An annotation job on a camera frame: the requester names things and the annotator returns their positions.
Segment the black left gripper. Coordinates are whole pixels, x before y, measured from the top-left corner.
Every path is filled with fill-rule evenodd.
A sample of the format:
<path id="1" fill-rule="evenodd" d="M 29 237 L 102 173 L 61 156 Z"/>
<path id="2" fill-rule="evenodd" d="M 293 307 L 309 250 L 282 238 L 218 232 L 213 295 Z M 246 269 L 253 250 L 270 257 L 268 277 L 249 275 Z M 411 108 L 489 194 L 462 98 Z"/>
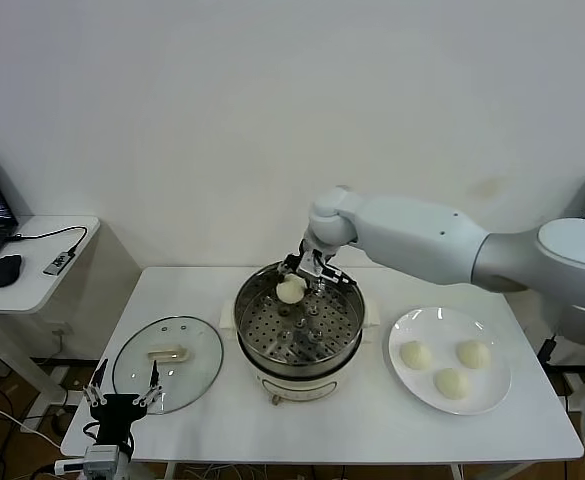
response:
<path id="1" fill-rule="evenodd" d="M 94 371 L 83 394 L 90 405 L 90 415 L 98 422 L 97 445 L 123 445 L 129 440 L 131 426 L 146 416 L 149 407 L 162 393 L 157 361 L 152 363 L 148 390 L 144 394 L 104 394 L 101 391 L 108 359 Z"/>

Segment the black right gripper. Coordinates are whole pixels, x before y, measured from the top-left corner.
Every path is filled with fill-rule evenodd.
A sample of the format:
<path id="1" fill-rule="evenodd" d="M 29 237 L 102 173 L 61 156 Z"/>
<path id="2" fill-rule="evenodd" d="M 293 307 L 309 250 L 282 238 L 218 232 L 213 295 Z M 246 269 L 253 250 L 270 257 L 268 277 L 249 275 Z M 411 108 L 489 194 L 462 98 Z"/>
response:
<path id="1" fill-rule="evenodd" d="M 281 278 L 289 274 L 317 275 L 314 291 L 351 287 L 353 279 L 338 268 L 325 267 L 324 254 L 328 245 L 317 239 L 303 239 L 299 246 L 299 255 L 287 255 L 278 265 L 277 272 Z"/>

